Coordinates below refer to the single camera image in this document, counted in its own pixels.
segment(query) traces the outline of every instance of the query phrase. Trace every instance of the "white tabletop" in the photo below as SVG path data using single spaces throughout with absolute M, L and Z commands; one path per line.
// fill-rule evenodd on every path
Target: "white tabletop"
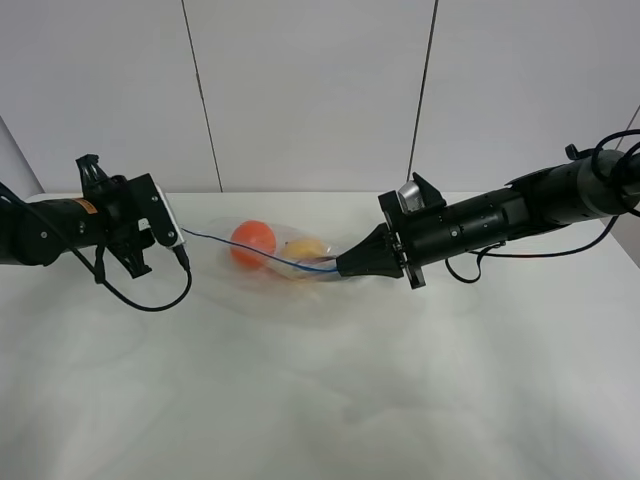
M 382 221 L 374 194 L 171 200 L 192 228 L 254 218 L 343 247 Z M 569 249 L 602 228 L 508 250 Z M 69 255 L 0 268 L 0 478 L 638 478 L 640 269 L 613 238 L 487 259 L 473 286 L 432 265 L 416 291 L 257 283 L 217 266 L 214 242 L 189 247 L 194 291 L 161 314 L 120 304 Z M 160 247 L 146 258 L 137 280 L 109 258 L 109 278 L 166 303 L 184 272 Z M 454 264 L 474 273 L 473 258 Z

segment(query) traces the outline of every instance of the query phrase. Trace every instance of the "transparent plastic bag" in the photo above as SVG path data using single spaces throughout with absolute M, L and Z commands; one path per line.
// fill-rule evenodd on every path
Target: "transparent plastic bag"
M 274 274 L 291 280 L 338 280 L 335 245 L 299 229 L 238 218 L 217 219 L 200 229 L 183 227 L 191 237 L 226 250 L 230 264 L 247 275 Z

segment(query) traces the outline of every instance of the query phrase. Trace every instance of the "silver component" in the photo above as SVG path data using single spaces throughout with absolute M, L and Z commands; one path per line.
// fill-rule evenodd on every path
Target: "silver component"
M 398 200 L 403 213 L 413 213 L 424 208 L 424 200 L 420 189 L 413 180 L 405 183 L 398 190 Z
M 167 235 L 169 238 L 175 239 L 175 241 L 171 245 L 169 245 L 167 248 L 175 248 L 178 245 L 182 245 L 186 243 L 186 240 L 182 236 L 182 229 L 180 228 L 180 225 L 178 225 L 178 221 L 176 220 L 176 215 L 173 213 L 173 210 L 171 210 L 171 205 L 169 205 L 169 200 L 167 200 L 167 196 L 164 194 L 164 192 L 158 186 L 158 184 L 156 184 L 156 190 L 158 190 L 158 197 L 160 201 L 164 204 L 164 208 L 167 209 L 167 214 L 169 215 L 169 218 L 171 219 L 171 223 L 173 224 L 173 229 L 175 230 L 175 232 L 171 232 L 173 235 Z

